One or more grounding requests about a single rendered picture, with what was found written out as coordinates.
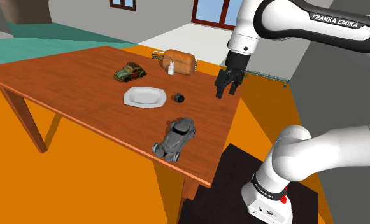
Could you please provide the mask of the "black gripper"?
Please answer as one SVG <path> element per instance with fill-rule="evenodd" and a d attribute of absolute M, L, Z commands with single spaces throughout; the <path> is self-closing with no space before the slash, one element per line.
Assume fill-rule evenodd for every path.
<path fill-rule="evenodd" d="M 226 70 L 220 70 L 217 82 L 215 83 L 217 88 L 216 98 L 222 98 L 223 92 L 229 82 L 232 82 L 229 94 L 234 95 L 236 93 L 237 88 L 242 84 L 244 70 L 246 69 L 249 60 L 250 55 L 236 53 L 229 50 L 225 61 L 227 68 Z"/>

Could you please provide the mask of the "grey toy car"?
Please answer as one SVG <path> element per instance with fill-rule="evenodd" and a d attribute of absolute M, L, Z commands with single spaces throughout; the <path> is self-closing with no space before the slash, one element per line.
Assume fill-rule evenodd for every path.
<path fill-rule="evenodd" d="M 166 162 L 177 162 L 182 149 L 195 134 L 196 128 L 192 119 L 185 117 L 178 121 L 172 121 L 169 132 L 161 143 L 153 144 L 152 151 L 156 157 L 164 157 Z"/>

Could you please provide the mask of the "white plate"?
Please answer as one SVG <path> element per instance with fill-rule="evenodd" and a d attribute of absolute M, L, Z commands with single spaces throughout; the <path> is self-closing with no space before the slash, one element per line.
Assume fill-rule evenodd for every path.
<path fill-rule="evenodd" d="M 167 99 L 163 89 L 154 87 L 131 87 L 123 96 L 123 103 L 137 108 L 159 108 Z"/>

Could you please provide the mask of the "green rusty toy car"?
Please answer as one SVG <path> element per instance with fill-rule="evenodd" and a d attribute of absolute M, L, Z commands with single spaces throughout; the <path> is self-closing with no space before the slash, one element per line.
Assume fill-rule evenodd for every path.
<path fill-rule="evenodd" d="M 121 70 L 115 72 L 113 78 L 121 83 L 127 83 L 145 77 L 146 75 L 147 72 L 139 64 L 128 62 Z"/>

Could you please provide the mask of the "dark robot stand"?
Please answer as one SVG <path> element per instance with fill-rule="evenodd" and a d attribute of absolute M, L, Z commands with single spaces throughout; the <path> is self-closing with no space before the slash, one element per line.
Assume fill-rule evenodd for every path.
<path fill-rule="evenodd" d="M 261 164 L 261 160 L 228 145 L 211 187 L 200 186 L 193 200 L 185 200 L 178 224 L 266 224 L 248 213 L 241 196 L 241 188 Z M 292 224 L 318 224 L 317 192 L 291 182 L 287 193 L 292 203 Z"/>

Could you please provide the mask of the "small red framed window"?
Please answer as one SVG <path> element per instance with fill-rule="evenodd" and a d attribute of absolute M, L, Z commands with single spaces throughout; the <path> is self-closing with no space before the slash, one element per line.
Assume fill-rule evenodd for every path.
<path fill-rule="evenodd" d="M 136 11 L 136 0 L 109 0 L 110 7 Z"/>

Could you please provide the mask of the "brown wooden table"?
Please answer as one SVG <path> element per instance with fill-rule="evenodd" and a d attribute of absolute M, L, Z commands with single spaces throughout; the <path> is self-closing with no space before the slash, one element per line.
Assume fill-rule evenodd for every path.
<path fill-rule="evenodd" d="M 116 81 L 128 62 L 147 75 Z M 214 82 L 108 46 L 1 64 L 0 224 L 177 224 L 184 198 L 211 186 L 241 100 L 216 98 Z M 128 106 L 131 87 L 167 99 Z M 196 134 L 178 161 L 156 157 L 153 144 L 185 117 Z"/>

